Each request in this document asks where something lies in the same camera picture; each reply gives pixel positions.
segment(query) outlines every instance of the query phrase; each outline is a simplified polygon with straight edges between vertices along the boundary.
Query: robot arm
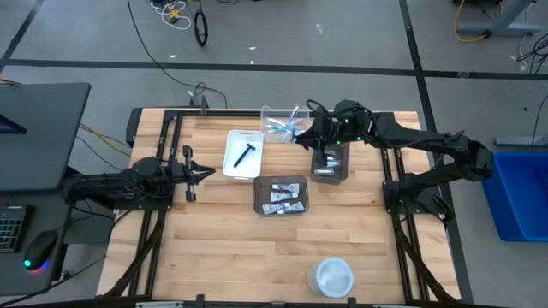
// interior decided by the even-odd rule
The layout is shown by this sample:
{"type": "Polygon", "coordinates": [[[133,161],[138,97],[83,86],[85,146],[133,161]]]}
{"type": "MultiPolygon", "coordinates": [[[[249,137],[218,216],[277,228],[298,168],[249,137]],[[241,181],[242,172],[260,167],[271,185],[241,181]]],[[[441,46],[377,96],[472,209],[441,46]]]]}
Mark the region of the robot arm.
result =
{"type": "Polygon", "coordinates": [[[200,166],[193,161],[190,146],[183,146],[182,152],[185,163],[175,159],[167,166],[162,166],[158,158],[146,157],[117,174],[77,174],[63,183],[63,198],[69,203],[93,199],[106,207],[117,209],[133,209],[131,204],[136,204],[135,209],[146,209],[146,204],[154,206],[165,203],[171,206],[175,184],[186,183],[186,199],[194,202],[194,185],[215,173],[215,169],[200,166]]]}
{"type": "Polygon", "coordinates": [[[480,142],[464,136],[463,131],[451,134],[405,128],[396,123],[392,114],[371,112],[350,100],[338,103],[333,112],[311,100],[307,105],[316,118],[310,129],[295,137],[295,142],[306,149],[319,150],[320,156],[315,157],[319,163],[325,162],[322,153],[327,145],[355,141],[376,148],[411,147],[454,159],[453,163],[420,175],[407,174],[400,188],[414,196],[427,187],[450,181],[482,181],[491,176],[492,153],[480,142]]]}

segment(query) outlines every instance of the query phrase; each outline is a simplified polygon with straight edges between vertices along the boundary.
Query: gray floor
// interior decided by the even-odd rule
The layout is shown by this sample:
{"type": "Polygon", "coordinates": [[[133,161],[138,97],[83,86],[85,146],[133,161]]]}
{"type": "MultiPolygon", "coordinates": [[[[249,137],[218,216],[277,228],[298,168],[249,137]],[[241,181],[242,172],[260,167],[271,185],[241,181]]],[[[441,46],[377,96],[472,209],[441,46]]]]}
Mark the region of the gray floor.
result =
{"type": "MultiPolygon", "coordinates": [[[[0,0],[0,54],[33,4],[32,0],[0,0]]],[[[178,31],[162,24],[147,1],[132,0],[132,4],[143,39],[160,62],[250,64],[253,61],[254,64],[413,68],[397,0],[344,3],[241,0],[234,6],[204,0],[211,31],[204,49],[197,46],[192,31],[178,31]]],[[[548,26],[547,4],[534,4],[529,22],[548,26]]],[[[517,55],[521,38],[491,38],[479,44],[463,44],[452,35],[456,6],[450,0],[413,0],[408,1],[408,6],[424,69],[524,74],[521,64],[511,60],[517,55]]],[[[486,7],[493,18],[494,8],[486,7]]],[[[467,5],[462,19],[477,21],[486,17],[479,8],[467,5]]],[[[524,50],[531,48],[534,38],[526,39],[524,50]]],[[[12,58],[150,62],[134,33],[123,0],[46,0],[12,58]]],[[[230,108],[258,108],[266,104],[289,107],[308,98],[332,107],[343,98],[351,98],[373,110],[416,110],[425,123],[414,77],[170,72],[181,80],[191,83],[201,80],[225,92],[230,108]]],[[[156,69],[7,66],[2,77],[23,83],[89,82],[92,91],[82,121],[119,139],[124,138],[133,107],[188,102],[188,89],[156,69]]],[[[469,137],[489,146],[498,135],[530,134],[540,101],[548,94],[546,81],[428,78],[426,83],[438,130],[466,129],[469,137]]],[[[208,100],[212,106],[220,107],[223,103],[213,93],[208,94],[208,100]]],[[[539,132],[548,133],[544,122],[539,124],[539,132]]],[[[111,151],[91,134],[79,135],[116,166],[122,168],[128,164],[126,157],[111,151]]],[[[74,146],[70,164],[84,173],[113,171],[80,141],[74,146]]],[[[481,185],[458,181],[451,188],[474,301],[486,305],[543,306],[548,300],[543,289],[548,276],[545,261],[548,246],[501,241],[481,185]]],[[[90,244],[70,246],[65,268],[77,270],[103,255],[109,225],[101,218],[74,225],[68,240],[90,244]]],[[[98,264],[73,283],[27,303],[90,299],[96,291],[100,267],[98,264]]]]}

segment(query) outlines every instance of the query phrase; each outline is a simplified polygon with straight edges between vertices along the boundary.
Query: butcher block tabletop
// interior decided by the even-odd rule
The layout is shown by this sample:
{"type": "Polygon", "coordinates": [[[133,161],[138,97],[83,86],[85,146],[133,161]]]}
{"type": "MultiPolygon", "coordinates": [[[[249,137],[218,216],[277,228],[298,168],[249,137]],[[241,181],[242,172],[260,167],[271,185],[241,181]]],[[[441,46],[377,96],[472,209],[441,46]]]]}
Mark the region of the butcher block tabletop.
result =
{"type": "MultiPolygon", "coordinates": [[[[415,112],[394,113],[402,126],[420,128],[415,112]]],[[[164,109],[142,111],[130,165],[156,155],[163,115],[164,109]]],[[[259,126],[259,117],[183,117],[177,159],[184,162],[181,148],[190,145],[194,161],[217,172],[195,187],[197,201],[193,204],[185,201],[186,185],[176,187],[152,298],[195,300],[197,294],[204,294],[206,301],[344,303],[346,299],[313,293],[306,281],[315,263],[339,257],[354,272],[349,297],[358,303],[403,303],[392,221],[381,189],[380,150],[352,143],[348,179],[333,186],[310,179],[311,151],[300,145],[265,143],[260,174],[306,176],[310,209],[301,216],[262,217],[253,211],[253,184],[223,175],[228,132],[259,130],[259,126]]],[[[173,129],[171,125],[168,145],[173,129]]],[[[397,179],[393,151],[389,153],[397,179]]],[[[402,157],[407,172],[430,168],[424,151],[405,148],[402,157]]],[[[116,225],[98,294],[112,288],[133,260],[142,217],[142,211],[134,210],[116,225]]],[[[415,221],[423,260],[446,291],[460,298],[444,225],[431,215],[415,215],[415,221]]],[[[408,265],[418,299],[414,266],[410,260],[408,265]]],[[[145,261],[138,293],[144,291],[147,270],[145,261]]]]}

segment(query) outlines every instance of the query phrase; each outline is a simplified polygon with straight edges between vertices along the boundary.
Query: plastic cup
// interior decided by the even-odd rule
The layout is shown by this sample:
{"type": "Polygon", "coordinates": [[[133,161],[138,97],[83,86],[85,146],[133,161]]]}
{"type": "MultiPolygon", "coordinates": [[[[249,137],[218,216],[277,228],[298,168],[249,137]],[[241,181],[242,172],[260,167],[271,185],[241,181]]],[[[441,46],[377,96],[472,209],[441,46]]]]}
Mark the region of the plastic cup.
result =
{"type": "Polygon", "coordinates": [[[308,271],[307,284],[317,294],[340,299],[352,291],[354,273],[341,258],[326,258],[308,271]]]}

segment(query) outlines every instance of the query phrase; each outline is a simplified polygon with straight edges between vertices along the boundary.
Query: computer mouse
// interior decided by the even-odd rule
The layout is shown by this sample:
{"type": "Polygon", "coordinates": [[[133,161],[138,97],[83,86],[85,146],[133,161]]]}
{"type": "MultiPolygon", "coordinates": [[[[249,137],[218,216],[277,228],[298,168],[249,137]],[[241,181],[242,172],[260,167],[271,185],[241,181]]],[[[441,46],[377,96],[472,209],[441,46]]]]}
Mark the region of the computer mouse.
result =
{"type": "Polygon", "coordinates": [[[25,252],[23,265],[27,270],[37,270],[50,256],[51,249],[57,241],[56,231],[44,231],[31,242],[25,252]]]}

